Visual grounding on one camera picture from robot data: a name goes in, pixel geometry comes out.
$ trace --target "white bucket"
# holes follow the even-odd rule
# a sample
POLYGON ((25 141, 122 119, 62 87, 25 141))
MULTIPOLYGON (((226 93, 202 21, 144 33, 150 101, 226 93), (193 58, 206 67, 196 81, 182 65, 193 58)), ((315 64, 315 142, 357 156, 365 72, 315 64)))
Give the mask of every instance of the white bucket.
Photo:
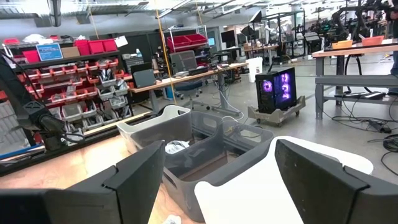
POLYGON ((262 58, 251 58, 247 59, 246 62, 249 64, 249 82, 254 83, 256 75, 262 73, 262 58))

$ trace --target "pc case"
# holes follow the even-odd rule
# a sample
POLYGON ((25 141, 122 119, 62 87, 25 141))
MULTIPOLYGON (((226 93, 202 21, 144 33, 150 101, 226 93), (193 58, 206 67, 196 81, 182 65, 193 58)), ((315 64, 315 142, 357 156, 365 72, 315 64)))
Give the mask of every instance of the pc case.
POLYGON ((271 114, 297 104, 294 68, 257 74, 256 88, 260 113, 271 114))

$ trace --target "purple fan light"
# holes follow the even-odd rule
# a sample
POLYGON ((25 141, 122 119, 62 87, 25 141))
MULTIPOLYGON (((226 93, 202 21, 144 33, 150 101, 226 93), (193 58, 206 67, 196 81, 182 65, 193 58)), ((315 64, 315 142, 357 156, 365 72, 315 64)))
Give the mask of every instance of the purple fan light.
POLYGON ((290 98, 290 94, 284 93, 284 94, 282 95, 282 98, 283 98, 283 99, 289 99, 289 98, 290 98))
POLYGON ((289 86, 289 84, 283 84, 282 85, 282 89, 283 89, 283 91, 284 91, 284 93, 288 93, 289 91, 290 91, 290 86, 289 86))
POLYGON ((289 83, 289 74, 282 74, 282 83, 289 83))
POLYGON ((264 80, 262 83, 262 89, 267 93, 272 91, 272 83, 270 81, 264 80))

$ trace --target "person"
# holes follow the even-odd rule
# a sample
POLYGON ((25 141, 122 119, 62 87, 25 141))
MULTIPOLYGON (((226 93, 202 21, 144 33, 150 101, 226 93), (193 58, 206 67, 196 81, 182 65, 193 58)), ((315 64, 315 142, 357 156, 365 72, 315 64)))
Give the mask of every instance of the person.
MULTIPOLYGON (((394 6, 398 6, 398 0, 392 0, 394 6)), ((392 21, 392 35, 393 38, 398 38, 398 12, 390 12, 386 15, 387 21, 392 21)), ((392 53, 392 59, 394 64, 392 64, 391 75, 398 78, 398 51, 392 53)), ((398 96, 398 88, 389 88, 388 95, 398 96)))

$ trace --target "gray floor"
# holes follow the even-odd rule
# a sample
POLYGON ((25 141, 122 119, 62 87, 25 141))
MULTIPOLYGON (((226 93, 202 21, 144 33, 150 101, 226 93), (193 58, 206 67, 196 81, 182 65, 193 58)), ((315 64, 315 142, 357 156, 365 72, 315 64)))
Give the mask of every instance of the gray floor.
MULTIPOLYGON (((383 54, 373 54, 361 57, 362 71, 364 75, 386 75, 391 69, 392 62, 386 61, 379 63, 379 60, 383 58, 383 54)), ((329 60, 325 62, 325 74, 333 75, 336 71, 335 60, 329 60)), ((324 119, 319 121, 315 119, 315 61, 303 61, 292 64, 296 71, 296 84, 297 84, 297 96, 305 95, 307 97, 307 106, 300 112, 299 117, 292 116, 287 119, 281 128, 275 126, 269 126, 262 124, 264 129, 271 130, 276 136, 293 136, 296 138, 313 141, 326 146, 334 147, 344 151, 359 154, 369 159, 374 165, 373 175, 387 180, 389 182, 398 184, 398 177, 389 172, 384 168, 380 162, 381 156, 387 152, 381 143, 367 143, 368 140, 384 138, 386 134, 374 133, 369 131, 362 131, 354 128, 344 126, 336 121, 332 121, 326 115, 324 119)), ((357 75, 358 68, 354 58, 350 60, 348 66, 348 75, 357 75)), ((204 101, 210 105, 218 105, 220 102, 218 90, 213 84, 203 87, 203 93, 198 97, 194 97, 195 100, 204 101)), ((325 90, 325 93, 329 93, 334 90, 330 87, 325 90)), ((354 91, 362 91, 362 88, 354 88, 354 91)), ((161 106, 167 103, 173 103, 172 101, 159 100, 161 106)), ((177 100, 179 105, 182 105, 187 100, 177 100)), ((248 77, 243 75, 241 83, 235 83, 230 87, 229 103, 241 110, 244 113, 244 118, 240 122, 246 124, 257 125, 254 119, 247 119, 248 105, 257 107, 257 95, 255 89, 255 83, 249 83, 248 77)), ((347 102, 347 107, 351 110, 353 103, 347 102)), ((140 106, 135 106, 135 114, 139 114, 146 109, 140 106)), ((195 110, 204 111, 207 113, 215 113, 214 111, 207 111, 204 106, 196 106, 195 110)), ((325 103, 325 113, 329 116, 345 115, 348 110, 343 107, 336 107, 335 102, 328 101, 325 103)), ((398 108, 392 107, 391 114, 394 118, 398 119, 398 108)), ((364 103, 357 103, 354 107, 353 114, 355 116, 370 116, 375 118, 389 118, 389 106, 386 105, 371 105, 364 103)), ((225 114, 218 113, 218 116, 224 116, 225 114)), ((356 125, 347 123, 349 125, 367 128, 366 125, 356 125)), ((391 128, 398 127, 398 124, 389 124, 391 128)), ((390 167, 398 172, 398 154, 391 154, 386 159, 386 162, 390 167)))

